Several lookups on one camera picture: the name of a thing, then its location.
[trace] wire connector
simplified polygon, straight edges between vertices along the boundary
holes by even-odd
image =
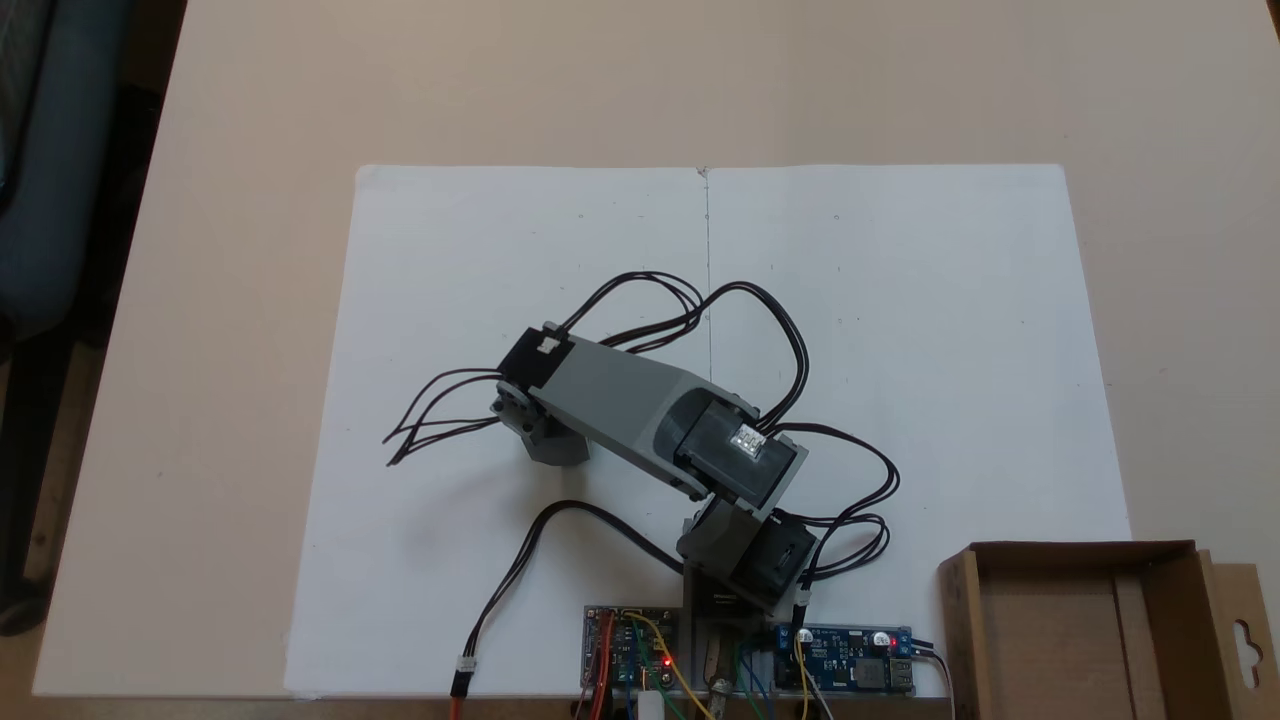
[[[458,656],[457,669],[453,671],[453,685],[449,688],[449,697],[462,700],[467,697],[471,687],[471,678],[476,674],[476,659],[467,655]]]
[[[800,629],[804,628],[804,616],[809,610],[808,605],[796,605],[791,609],[791,637],[800,634]]]

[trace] yellow wire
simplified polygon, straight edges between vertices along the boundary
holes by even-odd
[[[800,664],[800,694],[804,697],[804,710],[800,711],[800,720],[809,720],[809,673],[804,666],[804,651],[800,650],[800,633],[796,633],[796,662]]]
[[[685,676],[680,674],[680,667],[676,666],[676,656],[672,655],[671,651],[667,648],[667,641],[662,637],[662,630],[658,629],[658,625],[653,620],[645,618],[644,615],[636,615],[635,612],[623,612],[622,615],[632,620],[640,620],[645,625],[649,625],[650,629],[653,629],[654,637],[658,638],[658,647],[662,650],[663,655],[671,659],[671,671],[676,675],[676,679],[680,680],[680,687],[685,688],[685,694],[687,694],[689,700],[691,700],[694,705],[698,706],[698,710],[703,711],[703,715],[705,715],[708,720],[716,720],[716,716],[712,715],[712,711],[707,710],[707,706],[704,706],[701,702],[698,701],[698,696],[695,696],[694,691],[689,688],[689,683],[685,682]]]

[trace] blue circuit board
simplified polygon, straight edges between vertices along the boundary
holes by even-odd
[[[823,693],[911,693],[911,628],[806,625],[804,665]],[[788,625],[773,628],[773,687],[800,689],[800,665]]]
[[[625,612],[635,612],[652,620],[663,637],[671,643],[668,650],[680,652],[676,648],[676,638],[680,637],[680,609],[678,607],[611,607],[604,605],[588,605],[582,609],[582,687],[595,685],[595,679],[600,670],[600,639],[608,623],[609,632],[609,680],[616,688],[622,688],[631,683],[636,689],[653,689],[654,685],[671,689],[676,684],[676,676],[671,671],[671,662],[667,662],[659,650],[657,638],[653,637],[648,625],[640,624],[641,642],[636,642],[636,623],[623,618]]]

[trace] table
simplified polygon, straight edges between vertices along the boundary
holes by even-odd
[[[471,630],[462,619],[480,612],[554,501],[596,503],[675,555],[700,503],[599,447],[581,465],[548,468],[498,428],[388,468],[393,447],[379,442],[428,378],[492,365],[517,332],[567,318],[634,268],[675,273],[708,297],[731,281],[768,288],[810,360],[786,420],[833,423],[901,473],[874,507],[892,542],[869,566],[815,584],[809,623],[941,638],[936,569],[957,547],[1132,537],[1059,165],[371,165],[356,186],[291,692],[445,696]],[[620,290],[573,333],[602,338],[667,316],[676,304],[655,290]],[[691,336],[646,356],[771,407],[795,366],[776,324],[730,295]],[[492,401],[492,384],[461,388],[428,419]],[[829,515],[886,479],[870,452],[788,434],[809,454],[778,507]],[[870,534],[840,533],[822,562]],[[585,605],[671,607],[681,597],[678,574],[603,523],[558,515],[485,623],[470,692],[575,697]],[[915,684],[918,697],[946,693],[940,673]]]
[[[1258,0],[193,0],[36,692],[282,696],[358,167],[1062,163],[1137,537],[1280,609]]]

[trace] blue wire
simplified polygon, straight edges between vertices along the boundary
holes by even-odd
[[[742,650],[737,652],[737,661],[742,664],[742,667],[746,667],[746,674],[751,676],[751,682],[755,683],[756,689],[760,691],[760,697],[764,698],[764,707],[769,711],[769,720],[778,720],[778,714],[773,707],[773,698],[771,698],[769,693],[764,691],[764,684],[755,676],[755,670],[753,670],[751,665],[746,661],[746,647],[742,647]]]
[[[636,720],[635,710],[631,708],[631,674],[636,671],[636,643],[639,635],[631,635],[631,657],[627,660],[627,694],[622,702],[627,703],[627,720]]]

